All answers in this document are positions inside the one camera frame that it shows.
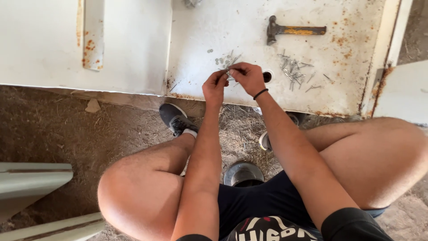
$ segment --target hand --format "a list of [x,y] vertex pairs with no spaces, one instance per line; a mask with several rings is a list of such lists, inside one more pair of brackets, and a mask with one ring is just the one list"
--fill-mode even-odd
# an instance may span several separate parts
[[250,63],[237,63],[229,67],[229,73],[239,82],[245,91],[254,97],[266,89],[262,68]]
[[214,72],[202,86],[207,108],[218,108],[223,104],[224,87],[229,86],[227,70]]

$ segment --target white sock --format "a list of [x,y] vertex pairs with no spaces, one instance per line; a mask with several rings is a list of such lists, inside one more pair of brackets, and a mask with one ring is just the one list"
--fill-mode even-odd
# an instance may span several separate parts
[[184,133],[189,133],[189,134],[191,134],[195,139],[196,139],[196,136],[198,135],[198,133],[196,133],[196,131],[194,131],[194,130],[190,130],[190,129],[185,129],[184,131],[183,131],[183,134]]

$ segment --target hammer handle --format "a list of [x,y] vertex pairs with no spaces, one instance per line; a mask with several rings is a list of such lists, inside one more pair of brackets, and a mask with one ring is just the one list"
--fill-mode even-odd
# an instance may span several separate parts
[[281,26],[277,34],[324,35],[327,27]]

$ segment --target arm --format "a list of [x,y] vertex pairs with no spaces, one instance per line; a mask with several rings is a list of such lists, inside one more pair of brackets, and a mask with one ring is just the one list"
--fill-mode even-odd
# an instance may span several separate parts
[[172,241],[191,234],[218,240],[217,197],[222,170],[218,133],[223,91],[228,86],[226,80],[225,71],[218,71],[202,87],[206,111],[187,166]]
[[[255,96],[265,89],[259,66],[239,63],[231,66],[232,76],[247,93]],[[265,120],[275,155],[305,204],[315,226],[321,230],[323,221],[333,212],[347,207],[358,208],[337,181],[318,151],[294,125],[268,92],[256,99]]]

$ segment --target black wristband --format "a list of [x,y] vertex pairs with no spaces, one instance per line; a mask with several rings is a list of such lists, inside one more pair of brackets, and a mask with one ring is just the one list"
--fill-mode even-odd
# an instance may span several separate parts
[[263,92],[266,92],[266,91],[268,91],[268,90],[269,90],[269,89],[264,89],[264,90],[260,91],[256,96],[254,96],[253,100],[256,100],[256,98],[257,98],[259,95],[263,94]]

